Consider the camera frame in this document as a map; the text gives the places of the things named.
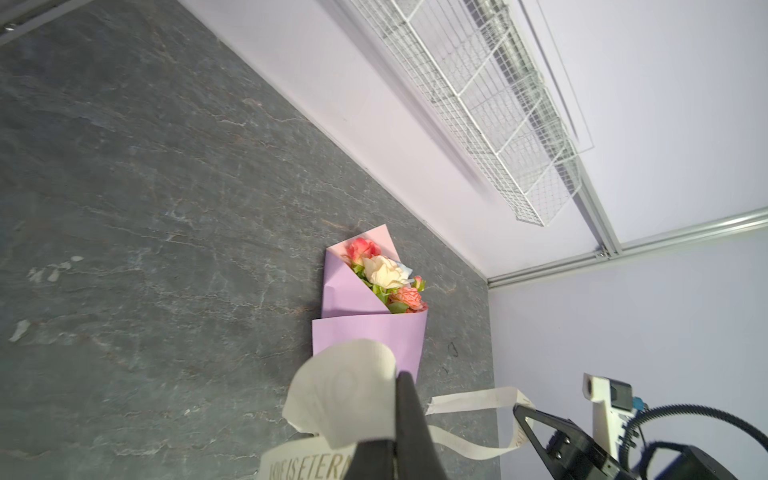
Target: flower bouquet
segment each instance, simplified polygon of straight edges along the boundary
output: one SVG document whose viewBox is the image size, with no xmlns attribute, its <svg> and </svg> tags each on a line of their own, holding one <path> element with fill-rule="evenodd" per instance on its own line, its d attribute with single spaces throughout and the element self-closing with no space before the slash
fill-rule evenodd
<svg viewBox="0 0 768 480">
<path fill-rule="evenodd" d="M 428 307 L 424 281 L 400 262 L 386 225 L 326 249 L 321 319 L 312 322 L 313 354 L 371 339 L 395 354 L 397 371 L 414 380 L 422 357 Z"/>
</svg>

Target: pink rose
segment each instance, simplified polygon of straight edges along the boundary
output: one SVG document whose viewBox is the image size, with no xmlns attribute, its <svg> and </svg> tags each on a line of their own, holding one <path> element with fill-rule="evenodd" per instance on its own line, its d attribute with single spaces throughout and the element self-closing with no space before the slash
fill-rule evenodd
<svg viewBox="0 0 768 480">
<path fill-rule="evenodd" d="M 362 259 L 382 254 L 382 249 L 371 240 L 357 237 L 346 248 L 346 254 L 352 264 L 362 264 Z"/>
<path fill-rule="evenodd" d="M 422 302 L 422 296 L 419 294 L 419 291 L 412 286 L 403 286 L 398 288 L 397 291 L 390 296 L 390 298 L 398 302 L 403 302 L 414 311 L 422 310 L 422 305 L 424 305 Z"/>
<path fill-rule="evenodd" d="M 418 310 L 414 310 L 413 308 L 409 308 L 406 310 L 406 313 L 416 313 L 416 312 L 423 312 L 424 310 L 427 310 L 427 302 L 422 300 L 422 307 Z"/>
</svg>

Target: cream rose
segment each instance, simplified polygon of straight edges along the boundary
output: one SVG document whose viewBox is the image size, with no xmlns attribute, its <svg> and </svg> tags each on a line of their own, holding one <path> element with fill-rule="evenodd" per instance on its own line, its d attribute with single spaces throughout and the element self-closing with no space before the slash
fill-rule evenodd
<svg viewBox="0 0 768 480">
<path fill-rule="evenodd" d="M 387 257 L 376 255 L 363 258 L 362 266 L 366 269 L 366 278 L 374 285 L 382 288 L 400 288 L 409 285 L 406 272 Z"/>
</svg>

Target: white wall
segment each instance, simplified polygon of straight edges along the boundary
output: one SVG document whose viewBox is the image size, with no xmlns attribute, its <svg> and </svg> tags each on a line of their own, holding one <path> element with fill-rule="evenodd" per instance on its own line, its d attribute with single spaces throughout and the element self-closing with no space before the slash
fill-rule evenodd
<svg viewBox="0 0 768 480">
<path fill-rule="evenodd" d="M 584 372 L 629 382 L 649 406 L 713 406 L 768 432 L 767 286 L 768 230 L 761 230 L 494 289 L 496 384 L 517 386 L 537 408 L 587 433 L 592 408 L 581 393 Z M 511 412 L 500 412 L 498 422 L 508 443 Z M 725 423 L 656 420 L 644 431 L 648 440 L 695 444 L 740 480 L 768 471 L 768 453 Z M 502 478 L 550 477 L 527 445 L 502 457 Z"/>
<path fill-rule="evenodd" d="M 596 247 L 573 203 L 536 227 L 462 173 L 319 1 L 181 3 L 486 276 Z"/>
<path fill-rule="evenodd" d="M 768 205 L 768 2 L 522 1 L 620 241 Z"/>
</svg>

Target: flower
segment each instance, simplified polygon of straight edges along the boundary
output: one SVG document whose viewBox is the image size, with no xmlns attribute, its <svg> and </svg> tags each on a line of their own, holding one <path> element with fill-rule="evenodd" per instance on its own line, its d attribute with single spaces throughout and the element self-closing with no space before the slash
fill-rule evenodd
<svg viewBox="0 0 768 480">
<path fill-rule="evenodd" d="M 367 240 L 362 237 L 357 237 L 346 248 L 346 254 L 349 256 L 349 261 L 360 265 L 363 258 L 375 257 L 382 254 L 382 249 L 376 242 Z"/>
<path fill-rule="evenodd" d="M 397 266 L 399 266 L 402 269 L 402 271 L 406 273 L 406 278 L 410 278 L 411 273 L 413 273 L 413 268 L 408 268 L 407 266 L 403 265 L 400 262 L 395 262 L 395 263 L 397 263 Z"/>
<path fill-rule="evenodd" d="M 410 309 L 422 309 L 422 296 L 419 295 L 419 291 L 412 286 L 404 286 L 398 289 L 390 296 L 390 298 L 398 302 L 403 302 Z"/>
<path fill-rule="evenodd" d="M 400 288 L 408 285 L 408 276 L 397 263 L 383 255 L 370 258 L 362 258 L 365 267 L 366 278 L 370 283 L 384 289 Z"/>
<path fill-rule="evenodd" d="M 414 310 L 413 308 L 409 308 L 406 310 L 406 313 L 416 313 L 416 312 L 423 312 L 424 310 L 427 310 L 427 302 L 422 300 L 422 307 L 418 310 Z"/>
<path fill-rule="evenodd" d="M 424 280 L 418 275 L 413 277 L 413 288 L 417 289 L 419 292 L 424 291 Z"/>
</svg>

